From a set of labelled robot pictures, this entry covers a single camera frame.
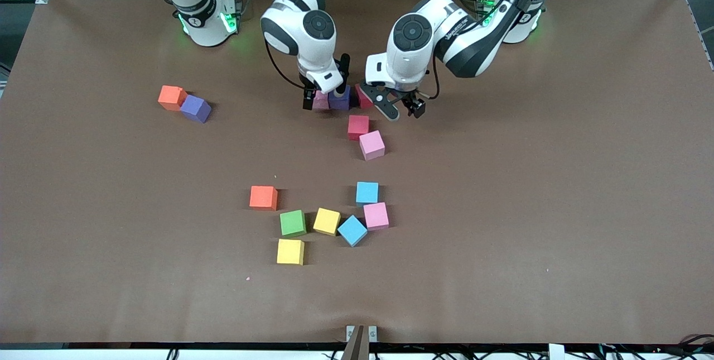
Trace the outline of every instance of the table surface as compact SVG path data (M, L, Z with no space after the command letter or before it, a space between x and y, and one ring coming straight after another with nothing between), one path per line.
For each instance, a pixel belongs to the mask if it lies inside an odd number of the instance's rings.
M327 0L350 82L419 0ZM476 79L365 162L346 113L301 109L258 15L222 46L162 0L38 6L5 96L2 342L673 343L714 329L714 75L684 0L549 0ZM293 57L276 55L297 79ZM206 98L205 125L163 84ZM423 90L433 90L427 77ZM392 227L357 248L309 233L275 264L280 210L360 214L374 180Z

